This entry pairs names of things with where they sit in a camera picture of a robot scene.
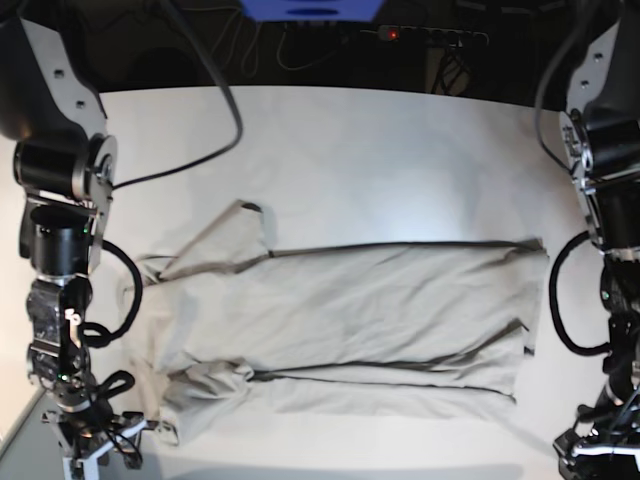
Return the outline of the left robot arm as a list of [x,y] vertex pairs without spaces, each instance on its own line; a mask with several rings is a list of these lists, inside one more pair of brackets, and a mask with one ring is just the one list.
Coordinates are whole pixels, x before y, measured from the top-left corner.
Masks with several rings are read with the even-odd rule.
[[[639,4],[585,1],[549,61],[534,100],[539,118],[547,88],[573,49],[580,62],[566,93],[560,130],[569,174],[587,228],[562,248],[551,268],[548,300],[554,330],[572,353],[602,356],[607,380],[597,402],[581,405],[553,442],[564,479],[639,476]],[[560,269],[590,242],[603,260],[599,294],[609,338],[580,346],[569,336],[558,299]]]

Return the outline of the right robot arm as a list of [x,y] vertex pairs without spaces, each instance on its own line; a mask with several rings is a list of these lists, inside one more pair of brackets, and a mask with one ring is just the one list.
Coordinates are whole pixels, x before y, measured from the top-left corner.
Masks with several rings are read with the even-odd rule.
[[32,327],[29,379],[55,402],[42,420],[54,431],[68,479],[96,479],[111,452],[140,469],[140,412],[116,413],[113,397],[135,383],[118,370],[104,381],[90,353],[123,337],[142,301],[141,274],[127,263],[133,300],[117,330],[89,322],[90,275],[103,252],[122,256],[104,237],[112,204],[117,142],[98,93],[68,55],[51,1],[1,5],[1,132],[16,144],[13,175],[25,193],[19,253],[35,278],[26,299]]

